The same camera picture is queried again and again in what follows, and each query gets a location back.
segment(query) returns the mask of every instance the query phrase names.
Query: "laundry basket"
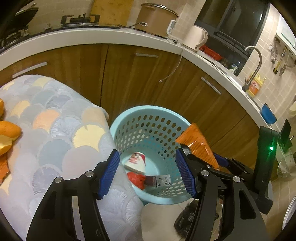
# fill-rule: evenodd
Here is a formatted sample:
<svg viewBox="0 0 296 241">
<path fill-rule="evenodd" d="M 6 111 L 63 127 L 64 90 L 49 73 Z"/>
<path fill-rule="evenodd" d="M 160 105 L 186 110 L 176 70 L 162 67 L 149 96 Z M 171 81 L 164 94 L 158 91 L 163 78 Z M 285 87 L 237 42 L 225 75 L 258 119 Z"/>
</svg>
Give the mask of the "laundry basket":
<svg viewBox="0 0 296 241">
<path fill-rule="evenodd" d="M 179 148 L 175 140 L 189 125 L 179 114 L 149 105 L 128 109 L 113 122 L 110 131 L 122 163 L 134 152 L 142 152 L 146 159 L 146 175 L 171 176 L 171 186 L 168 187 L 146 186 L 142 191 L 133 185 L 142 201 L 169 205 L 191 198 L 175 162 Z"/>
</svg>

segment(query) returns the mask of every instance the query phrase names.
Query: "cooker lid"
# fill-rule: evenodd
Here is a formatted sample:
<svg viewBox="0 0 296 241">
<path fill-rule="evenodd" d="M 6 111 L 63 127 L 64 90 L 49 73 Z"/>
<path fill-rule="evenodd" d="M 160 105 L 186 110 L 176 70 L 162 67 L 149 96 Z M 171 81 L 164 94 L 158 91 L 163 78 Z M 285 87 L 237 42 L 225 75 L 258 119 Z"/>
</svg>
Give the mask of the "cooker lid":
<svg viewBox="0 0 296 241">
<path fill-rule="evenodd" d="M 173 14 L 175 14 L 177 16 L 177 18 L 179 17 L 179 15 L 172 9 L 164 6 L 164 5 L 161 5 L 161 4 L 156 4 L 156 3 L 142 3 L 141 6 L 143 5 L 146 5 L 146 6 L 154 6 L 154 7 L 160 7 L 160 8 L 163 8 L 165 10 L 168 10 L 170 12 L 172 12 Z"/>
</svg>

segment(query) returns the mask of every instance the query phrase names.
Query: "white kettle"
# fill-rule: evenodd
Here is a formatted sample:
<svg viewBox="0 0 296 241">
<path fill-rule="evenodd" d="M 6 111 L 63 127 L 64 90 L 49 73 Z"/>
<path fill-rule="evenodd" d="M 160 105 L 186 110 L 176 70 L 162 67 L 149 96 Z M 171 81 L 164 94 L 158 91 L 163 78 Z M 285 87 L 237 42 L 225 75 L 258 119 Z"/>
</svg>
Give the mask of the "white kettle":
<svg viewBox="0 0 296 241">
<path fill-rule="evenodd" d="M 205 29 L 193 25 L 187 33 L 183 44 L 193 51 L 198 51 L 207 42 L 208 37 L 209 34 Z"/>
</svg>

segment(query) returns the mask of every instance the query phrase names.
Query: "blue bowl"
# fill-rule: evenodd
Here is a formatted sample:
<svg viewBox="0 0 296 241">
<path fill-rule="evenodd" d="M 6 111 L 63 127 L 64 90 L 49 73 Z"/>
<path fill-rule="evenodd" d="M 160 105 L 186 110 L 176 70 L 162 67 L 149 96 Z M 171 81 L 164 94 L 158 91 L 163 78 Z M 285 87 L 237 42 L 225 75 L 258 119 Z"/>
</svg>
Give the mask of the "blue bowl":
<svg viewBox="0 0 296 241">
<path fill-rule="evenodd" d="M 265 103 L 260 111 L 263 119 L 266 121 L 267 124 L 274 124 L 277 121 L 277 118 L 272 113 L 271 109 Z"/>
</svg>

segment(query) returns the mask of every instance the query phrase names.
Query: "faucet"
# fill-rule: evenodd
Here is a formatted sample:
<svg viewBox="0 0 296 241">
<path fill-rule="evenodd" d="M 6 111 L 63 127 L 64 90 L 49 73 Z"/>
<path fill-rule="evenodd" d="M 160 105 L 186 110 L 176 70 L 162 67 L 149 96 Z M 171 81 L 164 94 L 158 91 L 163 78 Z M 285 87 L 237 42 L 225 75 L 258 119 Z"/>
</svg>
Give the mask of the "faucet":
<svg viewBox="0 0 296 241">
<path fill-rule="evenodd" d="M 249 89 L 252 80 L 255 78 L 256 74 L 258 73 L 258 71 L 259 71 L 259 69 L 261 68 L 261 65 L 262 65 L 262 55 L 261 55 L 259 49 L 257 49 L 255 46 L 250 45 L 250 46 L 246 47 L 244 50 L 247 51 L 249 49 L 255 49 L 258 52 L 258 54 L 259 54 L 259 64 L 258 64 L 256 70 L 254 71 L 253 75 L 251 76 L 251 78 L 248 81 L 247 81 L 246 77 L 244 77 L 245 84 L 242 87 L 242 90 L 244 92 L 246 92 Z"/>
</svg>

